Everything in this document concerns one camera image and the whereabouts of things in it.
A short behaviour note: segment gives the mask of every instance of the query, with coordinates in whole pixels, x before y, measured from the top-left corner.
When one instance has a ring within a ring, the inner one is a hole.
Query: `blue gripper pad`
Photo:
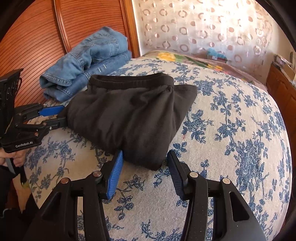
[[[123,166],[123,153],[122,151],[120,151],[115,160],[115,164],[113,166],[113,169],[110,173],[109,180],[108,180],[108,189],[106,192],[106,196],[108,200],[111,199],[115,193],[122,166]]]
[[[188,184],[187,175],[173,150],[168,152],[167,159],[176,194],[182,199],[185,196],[184,186]]]
[[[39,115],[51,116],[59,114],[65,107],[63,105],[44,107],[39,111]]]

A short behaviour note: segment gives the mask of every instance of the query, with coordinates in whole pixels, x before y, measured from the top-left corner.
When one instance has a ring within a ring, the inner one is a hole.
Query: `metal screw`
[[[189,175],[190,175],[190,177],[198,177],[198,173],[197,172],[191,172]]]
[[[223,178],[222,180],[225,184],[230,184],[230,180],[228,178]]]
[[[67,182],[69,182],[69,178],[64,177],[64,178],[61,179],[62,184],[66,184]]]
[[[102,175],[102,173],[101,173],[100,171],[95,171],[95,172],[93,172],[93,175],[94,175],[95,177],[99,177],[99,176]]]

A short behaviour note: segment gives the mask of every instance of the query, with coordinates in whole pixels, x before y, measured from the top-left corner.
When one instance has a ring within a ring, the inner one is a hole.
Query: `wooden headboard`
[[[103,26],[128,38],[139,54],[131,0],[35,0],[0,42],[0,76],[24,68],[15,106],[45,102],[39,76],[81,40]]]

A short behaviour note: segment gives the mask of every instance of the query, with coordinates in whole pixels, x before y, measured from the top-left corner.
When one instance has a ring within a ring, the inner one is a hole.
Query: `yellow flower print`
[[[160,60],[165,60],[165,61],[175,61],[176,57],[173,53],[159,53],[157,55],[157,58]]]

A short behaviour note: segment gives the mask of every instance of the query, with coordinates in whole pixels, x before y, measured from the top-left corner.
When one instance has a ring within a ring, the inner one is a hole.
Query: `black device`
[[[180,163],[175,152],[167,155],[177,195],[189,200],[181,241],[204,241],[207,228],[208,197],[214,197],[213,240],[266,241],[248,204],[228,178],[207,180]],[[83,222],[86,241],[109,241],[102,199],[115,193],[122,151],[100,171],[85,179],[63,178],[50,193],[32,221],[23,241],[78,241],[77,197],[83,197]]]
[[[40,124],[25,124],[24,122],[42,116],[59,114],[63,105],[44,107],[40,103],[15,107],[12,122],[1,138],[0,143],[5,152],[11,153],[41,145],[45,135],[51,130],[67,126],[65,117],[44,120]]]
[[[41,145],[42,138],[50,130],[67,126],[66,118],[43,121],[41,124],[25,124],[40,115],[57,115],[64,106],[44,107],[40,103],[14,107],[15,97],[21,87],[23,69],[13,70],[0,77],[0,147],[7,153]],[[20,173],[21,184],[27,181],[24,167],[15,167],[12,158],[6,159],[10,172]]]
[[[22,84],[22,70],[15,69],[0,77],[0,138],[14,116],[15,97]]]
[[[83,197],[85,240],[109,241],[102,199],[115,193],[123,166],[122,151],[84,179],[64,177],[47,197],[23,241],[78,241],[77,197]]]

